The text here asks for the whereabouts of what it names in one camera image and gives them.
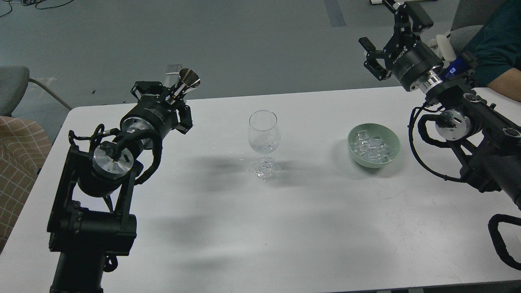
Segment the glass base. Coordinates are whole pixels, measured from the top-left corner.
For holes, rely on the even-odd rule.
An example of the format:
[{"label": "glass base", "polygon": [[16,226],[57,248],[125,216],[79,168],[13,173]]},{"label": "glass base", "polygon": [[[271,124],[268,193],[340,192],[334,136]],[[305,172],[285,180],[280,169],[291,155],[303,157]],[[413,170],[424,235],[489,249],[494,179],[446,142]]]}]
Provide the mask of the glass base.
[{"label": "glass base", "polygon": [[274,158],[262,158],[255,162],[255,174],[264,180],[275,177],[279,173],[279,170],[280,165]]}]

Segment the wine glass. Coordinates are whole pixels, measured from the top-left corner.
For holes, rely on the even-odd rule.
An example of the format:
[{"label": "wine glass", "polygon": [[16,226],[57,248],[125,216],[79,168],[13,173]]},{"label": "wine glass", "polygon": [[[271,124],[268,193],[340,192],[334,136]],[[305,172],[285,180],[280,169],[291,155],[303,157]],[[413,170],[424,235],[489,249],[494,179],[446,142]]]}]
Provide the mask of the wine glass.
[{"label": "wine glass", "polygon": [[264,155],[264,158],[255,162],[255,174],[264,180],[275,177],[280,170],[280,165],[275,159],[268,157],[268,154],[280,143],[275,113],[259,110],[250,116],[248,141],[254,151]]}]

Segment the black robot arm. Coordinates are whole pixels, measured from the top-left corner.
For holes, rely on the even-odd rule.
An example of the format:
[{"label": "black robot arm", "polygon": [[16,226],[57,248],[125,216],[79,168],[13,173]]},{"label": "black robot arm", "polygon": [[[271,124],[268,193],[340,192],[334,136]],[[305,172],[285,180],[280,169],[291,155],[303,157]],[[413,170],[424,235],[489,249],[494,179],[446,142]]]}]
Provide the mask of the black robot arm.
[{"label": "black robot arm", "polygon": [[[120,129],[104,131],[100,124],[90,137],[69,131],[70,148],[47,225],[49,249],[60,252],[50,292],[103,292],[103,272],[116,269],[116,256],[129,255],[137,236],[136,216],[130,214],[133,187],[157,170],[167,133],[177,129],[186,134],[192,127],[183,98],[199,84],[197,74],[186,68],[171,88],[159,82],[136,82],[131,92],[138,103],[121,119]],[[112,141],[102,141],[110,136]],[[76,140],[89,140],[89,151],[80,151]],[[143,150],[152,150],[153,161],[141,173],[143,165],[137,159]],[[81,207],[72,199],[76,185],[85,194],[102,198],[109,212]],[[110,195],[118,188],[113,208]]]},{"label": "black robot arm", "polygon": [[[475,64],[472,55],[463,54],[445,71],[443,62],[420,39],[423,30],[432,26],[419,3],[397,3],[383,0],[394,14],[394,34],[382,51],[377,51],[368,38],[360,44],[367,51],[364,66],[379,80],[394,75],[406,91],[421,89],[425,103],[413,109],[409,124],[409,141],[413,155],[420,165],[432,174],[456,182],[465,182],[480,192],[504,190],[521,209],[521,128],[494,110],[495,105],[476,95],[472,90],[472,76],[467,71]],[[381,66],[377,59],[383,59]],[[428,107],[441,104],[436,110]],[[418,121],[418,132],[425,142],[439,148],[451,149],[461,163],[460,178],[440,174],[420,159],[413,144],[413,128],[421,111],[433,112]],[[427,133],[427,122],[434,122],[436,131],[444,141]],[[481,132],[483,140],[478,146],[468,138]],[[521,270],[521,264],[508,254],[501,235],[499,222],[521,224],[511,217],[495,216],[489,229],[494,247],[500,258],[509,266]]]}]

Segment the dark green sleeve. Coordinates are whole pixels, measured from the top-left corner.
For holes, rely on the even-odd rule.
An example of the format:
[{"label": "dark green sleeve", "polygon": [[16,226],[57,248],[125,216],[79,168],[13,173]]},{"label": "dark green sleeve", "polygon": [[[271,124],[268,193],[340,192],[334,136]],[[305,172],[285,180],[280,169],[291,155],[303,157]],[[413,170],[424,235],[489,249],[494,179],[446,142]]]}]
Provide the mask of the dark green sleeve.
[{"label": "dark green sleeve", "polygon": [[469,43],[477,59],[474,77],[487,86],[505,71],[519,66],[521,59],[521,0],[509,0]]}]

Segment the gray floor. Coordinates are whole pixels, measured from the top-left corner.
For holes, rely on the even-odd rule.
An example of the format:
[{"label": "gray floor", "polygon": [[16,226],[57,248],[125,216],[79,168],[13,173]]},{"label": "gray floor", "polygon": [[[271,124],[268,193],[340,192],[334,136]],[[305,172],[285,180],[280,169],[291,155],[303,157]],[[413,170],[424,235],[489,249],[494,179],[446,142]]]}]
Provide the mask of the gray floor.
[{"label": "gray floor", "polygon": [[[76,0],[48,10],[13,4],[0,18],[0,65],[27,66],[32,78],[73,107],[133,103],[134,82],[164,82],[169,64],[200,75],[201,86],[188,99],[398,86],[394,79],[377,81],[363,67],[357,41],[367,36],[382,48],[393,15],[369,0],[338,0],[337,8],[335,2]],[[435,22],[424,40],[449,30],[458,1],[421,4]],[[0,3],[0,15],[8,9]],[[13,116],[38,121],[53,140],[67,113],[30,84]],[[511,293],[514,286],[425,292]]]}]

